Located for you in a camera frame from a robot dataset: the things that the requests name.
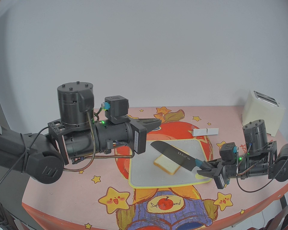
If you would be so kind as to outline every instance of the white toaster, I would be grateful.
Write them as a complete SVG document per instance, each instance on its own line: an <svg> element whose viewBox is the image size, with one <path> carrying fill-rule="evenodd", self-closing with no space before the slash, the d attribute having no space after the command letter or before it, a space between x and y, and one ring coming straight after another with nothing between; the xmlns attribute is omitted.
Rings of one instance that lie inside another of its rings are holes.
<svg viewBox="0 0 288 230"><path fill-rule="evenodd" d="M266 132L274 137L280 127L284 112L285 107L274 98L250 90L242 112L242 124L246 125L250 121L263 119Z"/></svg>

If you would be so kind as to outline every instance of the white bread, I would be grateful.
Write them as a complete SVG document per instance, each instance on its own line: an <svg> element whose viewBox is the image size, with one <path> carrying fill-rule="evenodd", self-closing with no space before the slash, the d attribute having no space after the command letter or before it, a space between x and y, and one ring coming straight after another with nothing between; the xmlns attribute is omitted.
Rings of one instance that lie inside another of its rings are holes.
<svg viewBox="0 0 288 230"><path fill-rule="evenodd" d="M154 163L154 165L158 166L160 169L162 169L163 171L165 171L166 173L168 173L170 175L174 175L177 172L177 170L181 167L179 164L175 163L174 161L172 161L168 157L164 156L163 154L161 154L161 156L156 158L156 160L153 163Z"/></svg>

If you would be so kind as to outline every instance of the cutting board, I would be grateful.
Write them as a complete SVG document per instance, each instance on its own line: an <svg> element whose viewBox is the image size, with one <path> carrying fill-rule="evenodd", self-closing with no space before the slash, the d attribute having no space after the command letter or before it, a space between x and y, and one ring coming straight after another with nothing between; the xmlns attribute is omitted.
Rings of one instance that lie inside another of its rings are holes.
<svg viewBox="0 0 288 230"><path fill-rule="evenodd" d="M201 143L197 139L163 140L164 142L181 149L186 154L199 160L207 160ZM130 159L129 184L133 188L169 188L207 183L211 178L197 174L199 167L189 171L180 167L174 175L169 175L153 164L161 155L146 141L146 152Z"/></svg>

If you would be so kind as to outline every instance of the black knife blade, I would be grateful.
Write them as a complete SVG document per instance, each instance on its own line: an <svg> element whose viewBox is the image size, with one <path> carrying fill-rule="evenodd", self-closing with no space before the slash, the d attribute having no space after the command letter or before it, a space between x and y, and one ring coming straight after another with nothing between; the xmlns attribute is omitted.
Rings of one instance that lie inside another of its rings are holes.
<svg viewBox="0 0 288 230"><path fill-rule="evenodd" d="M196 166L195 158L187 155L183 151L173 147L164 141L154 141L150 144L154 149L168 157L170 160L181 165L189 171Z"/></svg>

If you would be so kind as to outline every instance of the red apple illustration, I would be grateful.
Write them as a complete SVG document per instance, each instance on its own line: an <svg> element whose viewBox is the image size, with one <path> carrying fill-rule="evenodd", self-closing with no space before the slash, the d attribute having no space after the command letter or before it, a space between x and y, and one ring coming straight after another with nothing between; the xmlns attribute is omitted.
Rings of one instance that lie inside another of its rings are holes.
<svg viewBox="0 0 288 230"><path fill-rule="evenodd" d="M169 197L167 196L167 198L162 198L158 201L158 207L161 210L169 210L173 207L173 201L168 198Z"/></svg>

